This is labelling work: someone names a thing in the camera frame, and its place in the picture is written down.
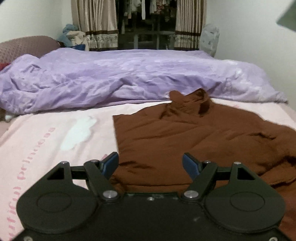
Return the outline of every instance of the curtain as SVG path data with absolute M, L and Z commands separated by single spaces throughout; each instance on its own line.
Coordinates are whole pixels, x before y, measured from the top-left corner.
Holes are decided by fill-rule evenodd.
M 207 0 L 178 0 L 175 50 L 198 50 Z
M 71 0 L 73 24 L 86 33 L 90 51 L 118 47 L 115 0 Z

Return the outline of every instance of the brown headboard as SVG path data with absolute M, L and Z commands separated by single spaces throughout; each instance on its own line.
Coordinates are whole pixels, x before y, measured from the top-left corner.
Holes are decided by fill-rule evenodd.
M 47 36 L 31 36 L 0 43 L 0 63 L 10 63 L 23 54 L 40 58 L 58 49 L 59 43 Z

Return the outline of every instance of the mattress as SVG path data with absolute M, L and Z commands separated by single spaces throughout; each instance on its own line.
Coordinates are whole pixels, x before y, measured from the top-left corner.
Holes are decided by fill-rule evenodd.
M 275 103 L 241 103 L 213 99 L 218 104 L 252 111 L 296 130 L 296 122 Z M 167 102 L 124 104 L 87 110 L 47 112 L 18 117 L 0 138 L 0 238 L 7 241 L 22 231 L 16 202 L 28 188 L 61 161 L 71 166 L 117 151 L 113 115 L 132 114 Z M 85 181 L 75 184 L 86 187 Z

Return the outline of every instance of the purple blanket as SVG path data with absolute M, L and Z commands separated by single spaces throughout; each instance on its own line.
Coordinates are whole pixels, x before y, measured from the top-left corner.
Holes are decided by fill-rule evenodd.
M 216 60 L 202 51 L 85 52 L 61 48 L 23 55 L 0 71 L 0 107 L 14 114 L 168 99 L 198 88 L 211 97 L 285 102 L 253 64 Z

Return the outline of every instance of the red fabric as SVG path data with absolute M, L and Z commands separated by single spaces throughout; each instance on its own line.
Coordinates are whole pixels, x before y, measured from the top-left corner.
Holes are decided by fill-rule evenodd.
M 7 65 L 10 65 L 10 63 L 0 63 L 0 71 L 3 70 Z

